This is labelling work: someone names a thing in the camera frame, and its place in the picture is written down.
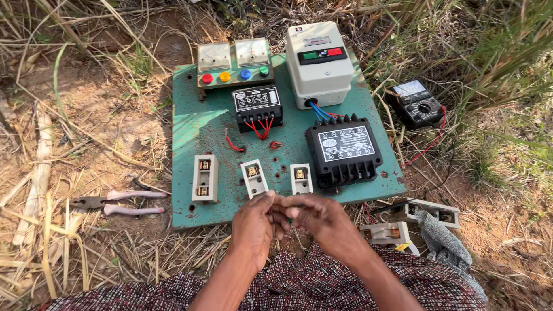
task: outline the green start button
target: green start button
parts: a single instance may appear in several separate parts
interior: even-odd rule
[[[304,59],[313,59],[313,58],[317,58],[316,52],[304,54]]]

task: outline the red stop button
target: red stop button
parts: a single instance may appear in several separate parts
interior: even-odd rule
[[[211,82],[213,82],[213,77],[210,74],[204,74],[202,76],[202,82],[205,84],[210,84]]]
[[[340,54],[342,54],[342,49],[340,48],[328,49],[329,56],[340,55]]]

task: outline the selector knob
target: selector knob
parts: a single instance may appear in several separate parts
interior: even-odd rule
[[[429,113],[432,111],[432,108],[427,103],[422,103],[419,105],[419,111],[422,113]]]

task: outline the green metal board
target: green metal board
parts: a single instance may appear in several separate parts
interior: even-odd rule
[[[403,176],[388,141],[388,136],[371,99],[359,63],[348,51],[355,74],[346,100],[325,110],[341,115],[355,113],[366,117],[371,124],[383,164],[377,168],[372,182],[342,186],[338,192],[320,193],[312,175],[315,193],[334,198],[341,203],[355,203],[406,192]],[[231,92],[244,87],[206,90],[202,98],[197,88],[196,65],[177,66],[173,75],[173,227],[185,229],[232,221],[234,214],[248,200],[246,186],[241,181],[240,164],[259,159],[270,189],[283,195],[291,194],[290,164],[311,163],[305,130],[316,120],[311,109],[298,110],[286,68],[285,54],[273,55],[275,83],[283,105],[284,125],[273,127],[269,138],[262,141],[254,132],[240,134],[234,117]],[[225,128],[231,141],[246,146],[245,153],[232,151],[225,140]],[[269,149],[269,142],[283,146]],[[218,202],[192,202],[194,156],[214,154],[219,161]]]

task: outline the hand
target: hand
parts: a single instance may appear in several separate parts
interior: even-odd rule
[[[309,230],[325,253],[349,268],[363,265],[367,252],[372,252],[335,200],[312,193],[288,197],[277,195],[275,204],[286,208],[281,212],[294,219],[292,225],[300,230]]]
[[[286,216],[271,211],[275,192],[257,195],[240,207],[232,219],[232,238],[228,251],[242,254],[254,264],[256,273],[261,271],[269,256],[273,237],[279,240],[290,230]]]

